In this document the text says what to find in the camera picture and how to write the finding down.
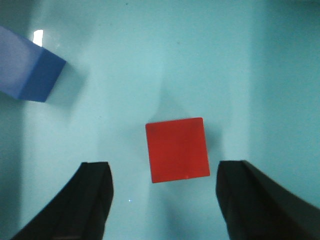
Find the block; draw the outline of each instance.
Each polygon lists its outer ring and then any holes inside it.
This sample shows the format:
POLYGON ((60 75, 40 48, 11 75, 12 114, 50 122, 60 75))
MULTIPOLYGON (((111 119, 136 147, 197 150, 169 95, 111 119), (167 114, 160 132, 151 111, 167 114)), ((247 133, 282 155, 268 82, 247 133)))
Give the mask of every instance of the block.
POLYGON ((153 183, 210 176, 201 117, 145 125, 153 183))
POLYGON ((245 160, 220 162, 216 195, 231 240, 320 239, 320 209, 245 160))
POLYGON ((66 61, 0 26, 0 91, 21 100, 45 102, 66 61))
POLYGON ((107 162, 83 162, 70 181, 11 240, 101 240, 114 196, 107 162))

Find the cube face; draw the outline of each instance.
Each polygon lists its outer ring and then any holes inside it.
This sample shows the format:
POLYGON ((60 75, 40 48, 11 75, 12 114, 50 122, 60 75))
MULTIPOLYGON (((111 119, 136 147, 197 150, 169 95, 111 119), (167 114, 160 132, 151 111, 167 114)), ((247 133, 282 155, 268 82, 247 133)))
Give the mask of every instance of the cube face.
POLYGON ((0 91, 45 102, 66 61, 0 26, 0 91))
POLYGON ((210 175, 203 119, 145 125, 153 183, 210 175))

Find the blue cube side face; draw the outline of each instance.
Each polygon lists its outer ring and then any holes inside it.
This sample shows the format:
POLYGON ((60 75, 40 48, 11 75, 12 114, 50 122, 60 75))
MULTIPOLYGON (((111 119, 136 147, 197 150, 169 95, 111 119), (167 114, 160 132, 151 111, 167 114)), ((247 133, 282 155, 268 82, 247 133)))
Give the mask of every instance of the blue cube side face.
POLYGON ((0 91, 45 102, 66 61, 0 26, 0 91))
POLYGON ((18 98, 41 53, 40 46, 0 26, 0 91, 18 98))
POLYGON ((53 89, 66 61, 43 48, 19 99, 45 102, 53 89))

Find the light blue surface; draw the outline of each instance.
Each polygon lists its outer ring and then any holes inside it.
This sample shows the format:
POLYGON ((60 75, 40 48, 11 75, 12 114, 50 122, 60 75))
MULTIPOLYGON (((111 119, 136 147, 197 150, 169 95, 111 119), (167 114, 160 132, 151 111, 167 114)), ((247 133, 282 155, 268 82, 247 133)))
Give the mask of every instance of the light blue surface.
POLYGON ((109 240, 228 239, 220 160, 320 207, 320 5, 4 0, 0 24, 67 60, 47 103, 0 95, 0 239, 80 162, 108 161, 109 240), (145 123, 203 117, 210 177, 151 183, 145 123))

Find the red cube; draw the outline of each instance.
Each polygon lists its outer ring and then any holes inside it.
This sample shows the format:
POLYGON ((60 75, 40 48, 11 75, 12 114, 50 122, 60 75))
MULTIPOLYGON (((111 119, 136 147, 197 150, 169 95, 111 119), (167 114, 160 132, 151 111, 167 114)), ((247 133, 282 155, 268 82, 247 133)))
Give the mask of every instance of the red cube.
POLYGON ((153 183, 210 176, 202 117, 147 123, 153 183))

